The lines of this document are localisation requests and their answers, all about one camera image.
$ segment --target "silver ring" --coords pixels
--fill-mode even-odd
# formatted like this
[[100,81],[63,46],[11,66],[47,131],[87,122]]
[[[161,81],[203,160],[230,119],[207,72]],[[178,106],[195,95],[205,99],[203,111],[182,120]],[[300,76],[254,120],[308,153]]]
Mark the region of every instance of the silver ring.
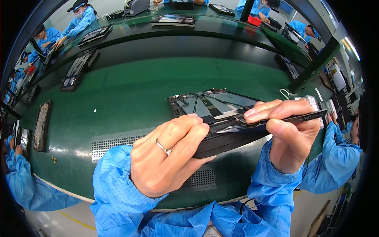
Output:
[[171,154],[171,152],[174,150],[174,147],[173,148],[164,148],[159,142],[158,142],[158,138],[156,139],[156,144],[162,148],[162,150],[167,154],[167,156],[169,156]]

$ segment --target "sleeve cuff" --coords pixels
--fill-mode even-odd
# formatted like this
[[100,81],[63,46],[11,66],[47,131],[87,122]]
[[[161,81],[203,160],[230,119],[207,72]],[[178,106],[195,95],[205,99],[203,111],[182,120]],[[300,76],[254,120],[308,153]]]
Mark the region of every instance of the sleeve cuff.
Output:
[[274,184],[283,185],[283,184],[289,184],[293,181],[295,181],[302,170],[302,166],[296,171],[294,174],[284,174],[280,172],[277,168],[275,168],[270,160],[270,151],[272,147],[272,139],[264,145],[264,154],[262,154],[262,157],[265,160],[266,163],[266,169],[268,173],[268,177],[270,181]]

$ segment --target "woman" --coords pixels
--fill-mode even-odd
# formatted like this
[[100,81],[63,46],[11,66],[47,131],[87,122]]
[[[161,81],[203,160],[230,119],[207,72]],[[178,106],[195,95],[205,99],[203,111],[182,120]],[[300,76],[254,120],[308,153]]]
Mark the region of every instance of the woman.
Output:
[[67,39],[76,37],[94,20],[96,20],[97,12],[90,4],[88,4],[88,0],[76,1],[73,6],[67,10],[67,12],[70,11],[74,12],[75,17],[71,20],[69,26],[66,27],[61,36],[57,39],[56,43],[53,45],[56,46],[56,49],[61,47]]

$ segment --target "floor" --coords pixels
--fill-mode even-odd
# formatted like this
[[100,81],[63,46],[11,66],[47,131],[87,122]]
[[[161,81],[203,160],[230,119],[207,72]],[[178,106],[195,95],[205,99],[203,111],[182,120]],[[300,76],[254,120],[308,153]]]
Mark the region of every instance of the floor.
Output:
[[[330,200],[328,214],[341,194],[342,188],[325,194],[312,194],[308,191],[294,191],[295,209],[291,215],[291,236],[307,236],[309,226]],[[82,202],[76,206],[52,212],[25,210],[27,220],[35,229],[40,229],[45,237],[92,237],[97,236],[95,217],[88,208],[90,203]]]

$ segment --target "cable cord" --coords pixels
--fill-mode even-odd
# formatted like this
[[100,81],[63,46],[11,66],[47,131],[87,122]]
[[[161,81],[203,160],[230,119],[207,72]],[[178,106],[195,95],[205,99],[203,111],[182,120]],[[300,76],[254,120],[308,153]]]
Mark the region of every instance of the cable cord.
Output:
[[290,99],[290,93],[289,93],[286,89],[281,88],[279,91],[280,91],[280,93],[281,93],[284,97],[286,97],[287,100]]
[[104,19],[104,16],[109,16],[110,19],[113,19],[113,18],[114,18],[114,17],[111,17],[111,16],[108,15],[108,14],[104,14],[104,15],[101,17],[101,19],[105,20],[105,19]]

